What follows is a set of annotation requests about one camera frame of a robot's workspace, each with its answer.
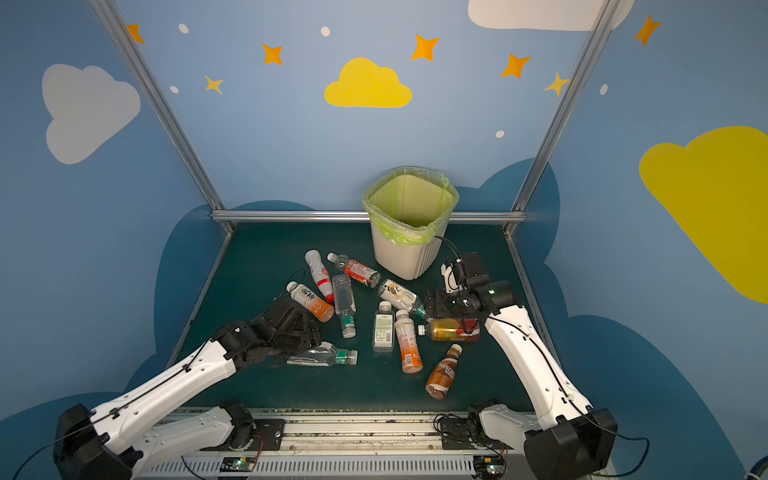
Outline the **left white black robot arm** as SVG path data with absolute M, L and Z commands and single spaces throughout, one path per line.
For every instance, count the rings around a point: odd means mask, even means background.
M 268 358 L 284 362 L 320 342 L 314 317 L 278 297 L 256 318 L 219 327 L 190 355 L 128 393 L 92 409 L 77 404 L 66 410 L 58 419 L 54 464 L 64 479 L 134 479 L 196 450 L 245 450 L 261 436 L 237 402 L 185 421 L 162 421 L 214 384 Z

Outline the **clear bottle green white label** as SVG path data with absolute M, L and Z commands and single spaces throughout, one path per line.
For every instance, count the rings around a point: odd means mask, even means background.
M 374 317 L 372 348 L 375 353 L 388 353 L 394 349 L 393 306 L 389 301 L 382 300 Z

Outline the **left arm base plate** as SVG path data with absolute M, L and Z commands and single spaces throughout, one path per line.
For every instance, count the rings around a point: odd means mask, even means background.
M 281 447 L 286 422 L 277 418 L 256 418 L 236 425 L 225 441 L 203 451 L 259 452 Z

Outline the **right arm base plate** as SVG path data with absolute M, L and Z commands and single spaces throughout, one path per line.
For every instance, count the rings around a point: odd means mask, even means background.
M 438 414 L 432 422 L 444 450 L 505 450 L 506 444 L 481 433 L 466 417 L 451 413 Z

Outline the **brown coffee bottle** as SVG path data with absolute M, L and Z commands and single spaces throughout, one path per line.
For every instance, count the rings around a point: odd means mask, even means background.
M 435 366 L 425 385 L 426 392 L 434 399 L 443 400 L 450 390 L 463 353 L 459 344 L 452 344 L 445 357 Z

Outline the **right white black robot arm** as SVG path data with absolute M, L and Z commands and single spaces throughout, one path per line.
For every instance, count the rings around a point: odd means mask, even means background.
M 430 319 L 475 320 L 502 348 L 530 398 L 523 414 L 487 401 L 472 406 L 467 433 L 476 445 L 501 443 L 524 455 L 537 479 L 579 479 L 604 469 L 618 425 L 606 409 L 596 410 L 570 382 L 543 344 L 527 309 L 508 283 L 426 295 Z

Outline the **crushed clear bottle green cap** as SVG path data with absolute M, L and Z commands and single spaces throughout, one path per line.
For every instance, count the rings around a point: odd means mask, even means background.
M 335 365 L 355 366 L 358 351 L 334 346 L 322 341 L 319 345 L 286 359 L 286 364 L 307 367 L 330 367 Z

